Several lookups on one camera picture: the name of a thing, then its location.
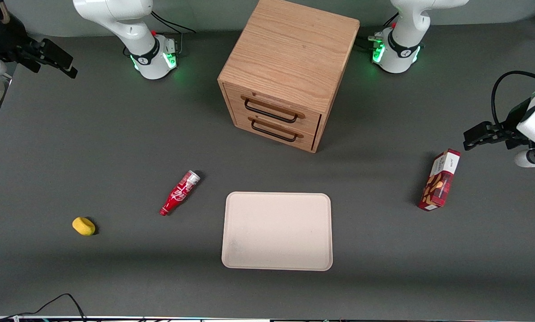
yellow sponge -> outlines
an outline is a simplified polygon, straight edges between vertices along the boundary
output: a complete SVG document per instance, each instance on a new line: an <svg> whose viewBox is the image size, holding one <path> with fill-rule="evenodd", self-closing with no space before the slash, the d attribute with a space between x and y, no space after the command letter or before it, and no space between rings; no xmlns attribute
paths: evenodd
<svg viewBox="0 0 535 322"><path fill-rule="evenodd" d="M75 218L75 220L73 220L73 228L83 236L90 236L94 234L94 231L96 230L94 224L84 217Z"/></svg>

drawer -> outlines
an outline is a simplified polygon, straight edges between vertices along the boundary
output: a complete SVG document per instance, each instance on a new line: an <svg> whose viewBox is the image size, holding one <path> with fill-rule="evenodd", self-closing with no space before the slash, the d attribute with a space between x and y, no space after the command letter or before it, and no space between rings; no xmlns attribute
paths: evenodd
<svg viewBox="0 0 535 322"><path fill-rule="evenodd" d="M224 84L224 88L234 115L253 116L292 131L313 135L317 131L320 115L315 112L263 97L239 86Z"/></svg>
<svg viewBox="0 0 535 322"><path fill-rule="evenodd" d="M314 135L298 130L284 128L279 124L255 118L251 115L235 114L236 126L268 139L285 143L292 147L312 152Z"/></svg>

wooden drawer cabinet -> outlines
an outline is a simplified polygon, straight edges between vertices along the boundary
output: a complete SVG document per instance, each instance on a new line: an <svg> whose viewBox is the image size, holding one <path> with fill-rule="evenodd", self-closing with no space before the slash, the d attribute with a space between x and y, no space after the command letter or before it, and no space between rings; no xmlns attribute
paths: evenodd
<svg viewBox="0 0 535 322"><path fill-rule="evenodd" d="M259 0L218 83L238 128L317 151L359 21Z"/></svg>

drawer handle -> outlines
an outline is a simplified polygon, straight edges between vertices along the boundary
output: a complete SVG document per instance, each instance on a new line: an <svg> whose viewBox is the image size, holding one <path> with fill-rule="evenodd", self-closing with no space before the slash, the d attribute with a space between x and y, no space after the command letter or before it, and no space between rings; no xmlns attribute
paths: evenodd
<svg viewBox="0 0 535 322"><path fill-rule="evenodd" d="M268 112L264 112L263 110L258 110L257 108L253 108L251 106L248 106L249 98L246 98L246 101L244 102L244 106L246 107L246 110L251 110L252 112L259 113L261 115L269 116L270 118L276 119L278 121L286 122L286 123L293 123L297 120L298 114L295 114L295 116L292 119L286 119L282 118L281 116L277 116L275 114L271 114Z"/></svg>
<svg viewBox="0 0 535 322"><path fill-rule="evenodd" d="M253 128L254 130L256 130L256 131L258 131L258 132L262 132L263 134L267 134L267 135L271 135L271 136L273 136L273 137L277 137L277 138L280 139L280 140L284 140L284 141L288 141L288 142L293 142L293 141L295 141L296 138L297 138L297 134L294 134L294 135L293 135L293 138L290 139L290 138L288 138L288 137L281 136L281 135L279 135L279 134L275 134L275 133L271 133L270 131L266 131L266 130L264 130L264 129L262 129L262 128L256 127L256 126L254 126L254 124L255 124L255 120L252 120L252 121L251 121L251 128Z"/></svg>

tabletop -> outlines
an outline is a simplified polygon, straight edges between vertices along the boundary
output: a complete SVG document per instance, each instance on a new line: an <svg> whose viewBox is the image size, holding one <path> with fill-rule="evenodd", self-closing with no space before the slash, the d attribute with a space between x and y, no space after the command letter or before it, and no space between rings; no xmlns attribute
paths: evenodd
<svg viewBox="0 0 535 322"><path fill-rule="evenodd" d="M402 75L354 48L315 154L233 126L216 78L238 35L185 35L178 69L157 81L116 37L55 39L74 80L17 68L0 112L0 314L69 292L89 316L535 321L535 169L503 144L462 149L491 118L494 81L535 72L535 19L433 26ZM534 90L506 79L499 117ZM424 212L447 148L463 152L447 204ZM202 181L160 216L189 169ZM333 267L224 267L233 191L327 194ZM76 216L98 235L77 234ZM41 313L76 314L70 302Z"/></svg>

